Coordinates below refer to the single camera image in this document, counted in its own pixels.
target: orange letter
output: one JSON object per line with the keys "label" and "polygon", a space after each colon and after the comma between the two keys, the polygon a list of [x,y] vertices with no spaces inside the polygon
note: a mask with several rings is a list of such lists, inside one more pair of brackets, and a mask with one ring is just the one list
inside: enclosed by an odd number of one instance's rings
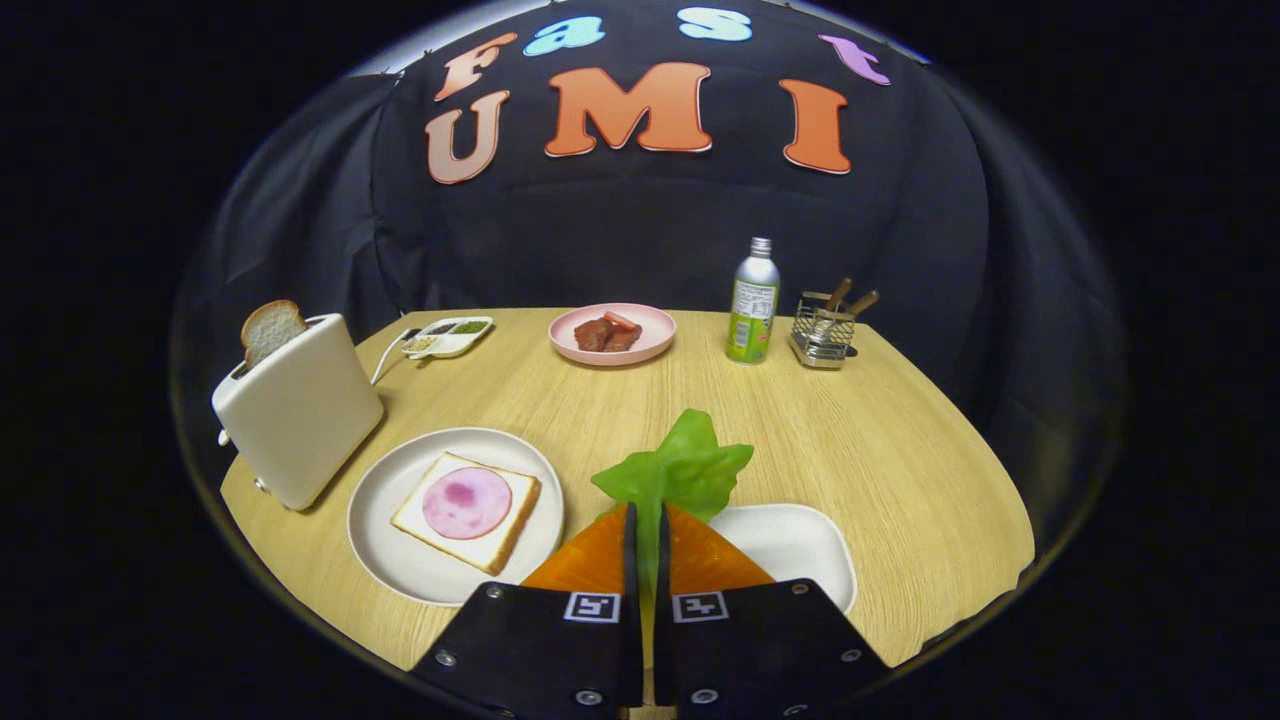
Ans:
{"label": "orange letter", "polygon": [[845,96],[820,85],[799,79],[778,81],[791,94],[796,108],[796,136],[782,150],[796,165],[842,176],[852,167],[840,151],[840,109]]}
{"label": "orange letter", "polygon": [[550,79],[561,91],[559,119],[556,137],[547,143],[552,158],[582,155],[595,147],[595,138],[586,135],[586,117],[591,115],[604,141],[614,150],[627,143],[649,113],[649,128],[636,138],[645,150],[700,152],[712,146],[712,136],[703,132],[698,114],[698,90],[712,72],[690,63],[660,63],[623,92],[600,68],[581,68]]}
{"label": "orange letter", "polygon": [[476,149],[462,160],[453,156],[453,123],[462,117],[462,110],[449,110],[426,123],[426,169],[435,182],[468,181],[489,167],[498,150],[498,109],[507,97],[511,94],[499,90],[471,104],[476,113]]}
{"label": "orange letter", "polygon": [[493,61],[498,59],[498,46],[506,45],[512,40],[516,40],[516,33],[508,32],[507,35],[498,36],[484,45],[472,47],[448,63],[444,63],[444,67],[449,68],[449,72],[444,76],[444,87],[435,94],[435,101],[439,102],[440,100],[444,100],[445,97],[480,79],[480,73],[475,72],[475,69],[488,68],[492,65]]}

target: bread slice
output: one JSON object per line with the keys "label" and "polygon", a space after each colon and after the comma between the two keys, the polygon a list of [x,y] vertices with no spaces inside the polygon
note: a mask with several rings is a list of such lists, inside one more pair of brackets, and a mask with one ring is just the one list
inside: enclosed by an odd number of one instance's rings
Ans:
{"label": "bread slice", "polygon": [[284,343],[307,329],[298,306],[289,300],[276,300],[253,310],[241,328],[244,346],[244,369],[252,369]]}
{"label": "bread slice", "polygon": [[[485,468],[497,473],[511,488],[511,509],[493,530],[471,539],[453,539],[435,532],[422,518],[422,497],[428,488],[435,484],[444,475],[461,468]],[[431,469],[422,475],[422,479],[413,488],[413,492],[404,500],[396,515],[392,516],[392,525],[396,529],[408,533],[426,544],[457,557],[481,571],[497,577],[507,566],[516,541],[525,529],[525,523],[538,505],[538,496],[541,493],[541,482],[532,475],[522,475],[503,468],[494,468],[474,460],[467,460],[452,452],[440,456]]]}

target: bottle label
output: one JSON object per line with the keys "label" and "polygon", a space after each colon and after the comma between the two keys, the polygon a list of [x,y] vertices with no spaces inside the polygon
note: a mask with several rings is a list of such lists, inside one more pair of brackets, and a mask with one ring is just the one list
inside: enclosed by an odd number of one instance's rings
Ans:
{"label": "bottle label", "polygon": [[778,286],[733,281],[728,319],[728,356],[755,364],[769,351],[769,331],[778,306]]}

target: letter cutout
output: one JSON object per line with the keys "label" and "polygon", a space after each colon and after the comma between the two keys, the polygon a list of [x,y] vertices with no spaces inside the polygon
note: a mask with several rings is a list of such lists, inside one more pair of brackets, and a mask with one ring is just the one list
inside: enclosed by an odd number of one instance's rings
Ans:
{"label": "letter cutout", "polygon": [[746,27],[751,24],[751,18],[735,10],[685,8],[676,13],[676,17],[685,20],[680,26],[680,32],[689,37],[726,42],[741,42],[751,38],[751,28]]}
{"label": "letter cutout", "polygon": [[475,69],[488,68],[492,65],[493,61],[498,59],[498,47],[511,42],[512,40],[516,40],[516,33],[513,32],[499,35],[489,42],[472,47],[448,63],[444,63],[444,67],[448,68],[449,72],[444,76],[444,87],[435,94],[435,101],[439,102],[440,100],[444,100],[445,97],[480,79],[480,73],[475,72]]}
{"label": "letter cutout", "polygon": [[426,169],[440,184],[453,184],[479,176],[498,150],[498,111],[511,92],[490,92],[471,104],[476,114],[476,149],[463,159],[453,156],[453,124],[462,110],[449,110],[426,123]]}
{"label": "letter cutout", "polygon": [[876,85],[890,85],[890,79],[877,73],[876,69],[867,61],[870,60],[872,63],[879,63],[879,60],[876,59],[876,55],[867,53],[855,45],[852,40],[832,37],[829,35],[819,35],[818,37],[836,46],[836,54],[840,55],[840,61],[844,63],[846,68],[874,82]]}
{"label": "letter cutout", "polygon": [[600,68],[580,68],[552,77],[559,90],[559,117],[556,137],[547,143],[552,158],[582,155],[595,149],[586,135],[586,117],[595,122],[600,136],[614,150],[631,138],[645,113],[649,127],[636,142],[645,150],[701,152],[712,146],[703,132],[699,114],[699,88],[712,70],[692,63],[659,63],[623,92]]}
{"label": "letter cutout", "polygon": [[804,168],[842,176],[852,168],[840,151],[840,109],[849,105],[835,90],[800,79],[778,81],[796,109],[796,135],[782,154]]}
{"label": "letter cutout", "polygon": [[525,55],[532,58],[535,55],[554,53],[561,47],[584,47],[590,45],[604,37],[604,33],[600,32],[602,22],[595,15],[584,15],[547,26],[534,33],[535,40],[525,46]]}

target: lettuce leaf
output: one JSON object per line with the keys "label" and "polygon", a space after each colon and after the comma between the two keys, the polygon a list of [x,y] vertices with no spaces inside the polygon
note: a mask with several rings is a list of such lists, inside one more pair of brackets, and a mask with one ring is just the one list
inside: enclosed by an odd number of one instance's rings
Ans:
{"label": "lettuce leaf", "polygon": [[685,410],[657,450],[632,452],[596,473],[591,483],[620,503],[636,505],[636,570],[641,616],[652,621],[658,584],[662,503],[669,502],[707,523],[728,505],[737,473],[750,462],[750,445],[719,446],[712,416]]}

